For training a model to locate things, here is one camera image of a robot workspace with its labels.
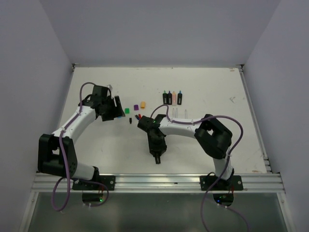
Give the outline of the orange highlighter cap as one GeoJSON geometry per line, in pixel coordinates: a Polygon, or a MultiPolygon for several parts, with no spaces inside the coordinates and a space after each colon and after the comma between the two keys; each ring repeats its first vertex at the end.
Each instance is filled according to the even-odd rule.
{"type": "Polygon", "coordinates": [[[142,101],[142,102],[140,103],[140,108],[141,108],[141,109],[144,109],[145,106],[146,106],[146,102],[145,102],[145,101],[142,101]]]}

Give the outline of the green black highlighter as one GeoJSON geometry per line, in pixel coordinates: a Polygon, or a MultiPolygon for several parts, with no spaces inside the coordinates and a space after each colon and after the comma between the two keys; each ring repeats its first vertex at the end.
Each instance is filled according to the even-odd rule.
{"type": "Polygon", "coordinates": [[[162,97],[163,97],[163,104],[168,104],[168,94],[165,90],[162,94],[162,97]]]}

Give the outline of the purple black highlighter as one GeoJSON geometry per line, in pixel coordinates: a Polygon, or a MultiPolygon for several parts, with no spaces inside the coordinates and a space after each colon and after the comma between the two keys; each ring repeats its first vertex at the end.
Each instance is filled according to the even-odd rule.
{"type": "Polygon", "coordinates": [[[172,93],[170,91],[167,94],[167,103],[168,105],[172,105],[172,93]]]}

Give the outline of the orange pink highlighter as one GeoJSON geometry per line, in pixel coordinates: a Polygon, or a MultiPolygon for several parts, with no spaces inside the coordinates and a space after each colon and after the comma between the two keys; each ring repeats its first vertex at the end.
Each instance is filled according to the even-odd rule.
{"type": "Polygon", "coordinates": [[[172,106],[177,105],[177,94],[175,91],[172,92],[172,106]]]}

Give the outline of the blue black highlighter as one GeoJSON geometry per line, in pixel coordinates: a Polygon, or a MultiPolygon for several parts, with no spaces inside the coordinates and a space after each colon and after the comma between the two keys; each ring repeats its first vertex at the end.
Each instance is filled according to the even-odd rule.
{"type": "Polygon", "coordinates": [[[182,104],[182,98],[183,98],[183,94],[182,94],[182,91],[180,90],[178,95],[177,95],[177,104],[178,105],[182,104]]]}

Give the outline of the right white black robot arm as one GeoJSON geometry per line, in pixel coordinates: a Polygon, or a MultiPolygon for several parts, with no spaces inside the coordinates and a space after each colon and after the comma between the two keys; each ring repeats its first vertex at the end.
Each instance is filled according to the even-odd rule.
{"type": "Polygon", "coordinates": [[[201,119],[177,121],[167,115],[158,114],[155,118],[142,116],[137,127],[147,133],[150,154],[155,163],[161,163],[161,156],[167,150],[165,137],[179,135],[196,139],[203,151],[213,158],[215,184],[219,189],[232,185],[234,168],[227,161],[227,152],[232,144],[232,132],[213,115],[206,114],[201,119]]]}

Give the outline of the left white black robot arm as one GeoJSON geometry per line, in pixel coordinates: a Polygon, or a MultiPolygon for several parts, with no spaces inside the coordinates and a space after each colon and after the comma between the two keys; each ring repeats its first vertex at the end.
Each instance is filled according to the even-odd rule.
{"type": "Polygon", "coordinates": [[[92,93],[82,98],[70,119],[51,134],[39,138],[38,171],[64,178],[83,179],[91,190],[100,184],[97,168],[77,160],[74,144],[84,130],[95,120],[103,122],[123,117],[124,111],[119,96],[112,96],[112,87],[93,85],[92,93]]]}

